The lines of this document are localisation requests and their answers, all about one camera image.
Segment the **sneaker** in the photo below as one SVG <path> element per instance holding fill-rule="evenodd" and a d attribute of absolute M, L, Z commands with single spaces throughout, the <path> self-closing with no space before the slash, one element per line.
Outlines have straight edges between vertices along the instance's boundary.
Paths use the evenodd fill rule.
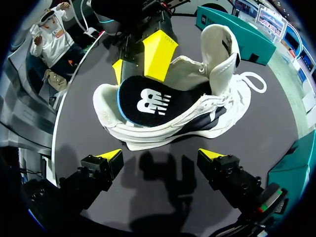
<path fill-rule="evenodd" d="M 185 135 L 215 138 L 229 130 L 246 113 L 250 88 L 264 93 L 267 85 L 255 73 L 233 75 L 240 54 L 228 27 L 206 27 L 201 49 L 202 63 L 178 57 L 164 83 L 137 76 L 120 86 L 100 85 L 93 104 L 102 126 L 132 151 L 163 146 Z M 263 89 L 247 76 L 261 81 Z"/>

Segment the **poster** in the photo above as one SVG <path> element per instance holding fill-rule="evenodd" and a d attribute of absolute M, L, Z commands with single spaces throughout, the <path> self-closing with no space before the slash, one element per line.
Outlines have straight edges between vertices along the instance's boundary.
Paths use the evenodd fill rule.
<path fill-rule="evenodd" d="M 272 11 L 271 9 L 260 5 L 257 21 L 267 27 L 274 35 L 281 37 L 282 32 L 286 26 L 286 21 L 282 16 Z"/>

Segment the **black insole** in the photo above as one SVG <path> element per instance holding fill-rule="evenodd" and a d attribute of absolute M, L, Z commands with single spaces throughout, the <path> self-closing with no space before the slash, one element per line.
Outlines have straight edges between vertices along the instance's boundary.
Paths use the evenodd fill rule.
<path fill-rule="evenodd" d="M 204 94 L 212 94 L 208 81 L 181 91 L 143 76 L 132 76 L 119 87 L 118 107 L 127 121 L 153 127 L 181 115 Z"/>

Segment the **teal booth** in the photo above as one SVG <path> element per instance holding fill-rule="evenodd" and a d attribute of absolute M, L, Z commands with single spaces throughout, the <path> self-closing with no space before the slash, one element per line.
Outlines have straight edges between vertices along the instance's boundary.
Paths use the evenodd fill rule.
<path fill-rule="evenodd" d="M 300 200 L 316 166 L 315 130 L 297 140 L 285 156 L 268 174 L 268 183 L 277 183 L 288 190 L 287 198 L 275 212 L 276 224 L 280 223 Z"/>
<path fill-rule="evenodd" d="M 238 41 L 242 60 L 266 65 L 276 50 L 276 46 L 265 35 L 238 17 L 199 6 L 196 26 L 203 30 L 210 24 L 221 24 L 231 29 Z"/>

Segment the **round table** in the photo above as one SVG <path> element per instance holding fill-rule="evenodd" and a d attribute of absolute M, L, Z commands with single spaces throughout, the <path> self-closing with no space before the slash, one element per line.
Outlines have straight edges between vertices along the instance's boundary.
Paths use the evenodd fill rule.
<path fill-rule="evenodd" d="M 179 47 L 175 56 L 202 61 L 201 31 L 193 17 L 173 17 Z M 196 166 L 199 148 L 234 154 L 240 165 L 266 185 L 268 171 L 298 138 L 290 104 L 269 68 L 242 61 L 236 73 L 255 72 L 268 89 L 252 90 L 251 104 L 240 121 L 215 139 L 192 136 L 147 151 L 129 151 L 101 126 L 93 108 L 94 90 L 103 83 L 116 84 L 112 61 L 116 49 L 103 44 L 92 49 L 80 66 L 59 110 L 53 163 L 56 177 L 68 177 L 88 154 L 99 155 L 122 148 L 124 168 L 108 192 L 102 192 L 87 218 L 126 231 L 182 231 L 208 236 L 237 220 L 219 191 L 213 191 Z M 259 88 L 261 85 L 253 80 Z"/>

